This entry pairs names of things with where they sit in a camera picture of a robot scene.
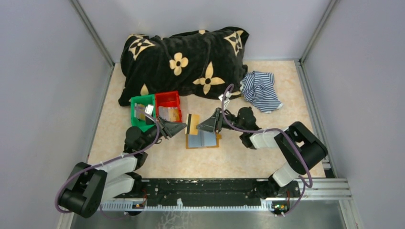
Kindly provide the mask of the yellow leather card holder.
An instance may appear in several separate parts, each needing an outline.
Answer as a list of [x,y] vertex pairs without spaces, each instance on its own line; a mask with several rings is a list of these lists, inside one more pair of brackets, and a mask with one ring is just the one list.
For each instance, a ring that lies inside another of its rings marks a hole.
[[221,139],[220,134],[199,130],[197,135],[186,135],[186,149],[217,148]]

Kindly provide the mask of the beige magnetic stripe card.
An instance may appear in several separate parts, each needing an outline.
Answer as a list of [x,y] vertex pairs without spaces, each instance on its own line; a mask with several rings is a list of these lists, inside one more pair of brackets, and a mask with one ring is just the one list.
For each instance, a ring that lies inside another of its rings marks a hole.
[[186,118],[186,135],[198,135],[198,129],[196,128],[199,124],[200,116],[198,114],[187,114]]

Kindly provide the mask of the red plastic bin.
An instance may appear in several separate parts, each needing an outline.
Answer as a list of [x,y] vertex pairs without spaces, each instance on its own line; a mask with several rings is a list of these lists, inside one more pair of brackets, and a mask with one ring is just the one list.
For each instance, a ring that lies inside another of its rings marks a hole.
[[155,96],[156,117],[159,116],[158,112],[159,106],[177,107],[180,110],[180,117],[182,122],[182,113],[178,91],[156,93],[154,96]]

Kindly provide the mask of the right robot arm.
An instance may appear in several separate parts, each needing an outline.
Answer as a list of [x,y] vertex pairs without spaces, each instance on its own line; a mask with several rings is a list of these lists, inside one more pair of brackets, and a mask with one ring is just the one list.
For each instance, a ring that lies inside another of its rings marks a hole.
[[196,128],[212,133],[224,128],[240,131],[242,144],[250,149],[279,148],[286,162],[258,189],[275,197],[282,196],[292,181],[306,175],[328,154],[325,145],[303,123],[296,121],[284,130],[263,129],[256,124],[251,107],[240,108],[237,115],[216,108],[213,115]]

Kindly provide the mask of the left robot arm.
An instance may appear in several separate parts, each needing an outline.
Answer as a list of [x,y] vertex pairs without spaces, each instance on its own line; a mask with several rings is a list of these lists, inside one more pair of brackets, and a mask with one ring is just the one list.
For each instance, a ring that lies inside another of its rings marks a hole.
[[170,122],[161,117],[152,121],[154,125],[146,131],[138,126],[127,129],[124,150],[119,156],[96,165],[77,163],[56,194],[56,209],[89,218],[101,204],[117,196],[126,193],[133,198],[140,196],[143,184],[136,180],[138,174],[135,170],[145,163],[146,150],[162,137],[169,139],[187,127],[185,123]]

